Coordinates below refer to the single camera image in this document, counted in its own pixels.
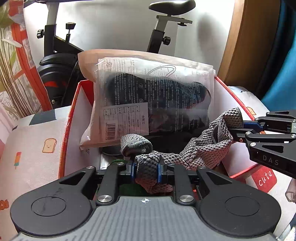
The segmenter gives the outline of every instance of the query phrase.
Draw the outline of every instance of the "popsicle print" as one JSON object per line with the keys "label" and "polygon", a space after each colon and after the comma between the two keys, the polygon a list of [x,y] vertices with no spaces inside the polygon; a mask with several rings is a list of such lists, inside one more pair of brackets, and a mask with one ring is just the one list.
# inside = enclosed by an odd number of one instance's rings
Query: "popsicle print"
{"label": "popsicle print", "polygon": [[21,152],[17,152],[17,155],[15,156],[15,164],[14,164],[15,169],[16,169],[17,166],[20,164],[20,155],[21,155],[21,154],[22,154]]}

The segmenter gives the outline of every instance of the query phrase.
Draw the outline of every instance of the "gray knitted sock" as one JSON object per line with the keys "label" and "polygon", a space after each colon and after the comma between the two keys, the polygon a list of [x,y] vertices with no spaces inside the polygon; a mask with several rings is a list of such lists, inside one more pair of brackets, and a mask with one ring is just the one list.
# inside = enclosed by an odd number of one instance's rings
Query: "gray knitted sock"
{"label": "gray knitted sock", "polygon": [[214,168],[234,143],[228,128],[243,128],[242,114],[238,107],[225,111],[212,121],[209,128],[200,137],[192,138],[180,154],[152,151],[151,142],[137,134],[128,134],[121,138],[121,153],[124,156],[138,154],[135,157],[138,162],[136,182],[147,192],[170,192],[173,190],[171,185],[156,184],[159,156],[162,156],[166,164],[180,164],[188,170],[196,170],[199,166]]}

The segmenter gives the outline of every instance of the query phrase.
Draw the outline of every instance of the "exercise bike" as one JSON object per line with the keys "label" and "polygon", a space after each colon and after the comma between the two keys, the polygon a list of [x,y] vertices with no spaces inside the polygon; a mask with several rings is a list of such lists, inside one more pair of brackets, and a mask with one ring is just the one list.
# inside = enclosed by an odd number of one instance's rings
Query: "exercise bike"
{"label": "exercise bike", "polygon": [[[65,40],[55,35],[59,3],[68,2],[69,0],[35,1],[46,3],[48,7],[47,24],[44,29],[40,29],[37,32],[38,39],[44,37],[44,57],[40,61],[40,67],[37,70],[47,90],[52,107],[55,109],[68,106],[72,103],[77,84],[79,81],[85,80],[78,64],[78,54],[83,50],[69,42],[70,30],[74,29],[76,23],[66,23],[68,33]],[[191,24],[191,20],[172,16],[182,15],[194,8],[194,0],[172,0],[151,3],[149,9],[166,14],[166,16],[156,16],[157,24],[152,31],[147,52],[158,53],[162,43],[169,45],[171,38],[164,36],[167,22],[177,22],[180,26],[186,26],[188,23]]]}

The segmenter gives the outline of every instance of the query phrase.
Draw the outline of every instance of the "plastic bag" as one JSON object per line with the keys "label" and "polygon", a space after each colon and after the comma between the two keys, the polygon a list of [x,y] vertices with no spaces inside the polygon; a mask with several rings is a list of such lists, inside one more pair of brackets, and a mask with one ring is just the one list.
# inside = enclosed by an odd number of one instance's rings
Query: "plastic bag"
{"label": "plastic bag", "polygon": [[[187,65],[195,66],[188,68],[184,66],[187,60],[175,57],[164,56],[164,60],[158,54],[114,51],[119,56],[124,52],[125,57],[98,58],[96,63],[84,65],[81,59],[86,55],[78,56],[84,76],[96,82],[91,121],[81,147],[117,145],[129,133],[159,136],[208,126],[212,66],[188,61]],[[126,57],[126,52],[133,54]],[[144,56],[135,58],[134,52]],[[147,60],[146,54],[166,62]]]}

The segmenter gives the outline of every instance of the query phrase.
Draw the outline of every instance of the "barcode label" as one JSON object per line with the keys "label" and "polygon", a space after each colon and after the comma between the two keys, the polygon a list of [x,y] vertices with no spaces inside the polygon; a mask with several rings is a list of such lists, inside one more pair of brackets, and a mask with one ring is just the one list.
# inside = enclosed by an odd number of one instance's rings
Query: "barcode label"
{"label": "barcode label", "polygon": [[116,124],[108,124],[105,126],[105,139],[115,140]]}
{"label": "barcode label", "polygon": [[102,137],[105,141],[120,140],[131,133],[149,135],[147,102],[106,106],[101,116],[104,118]]}

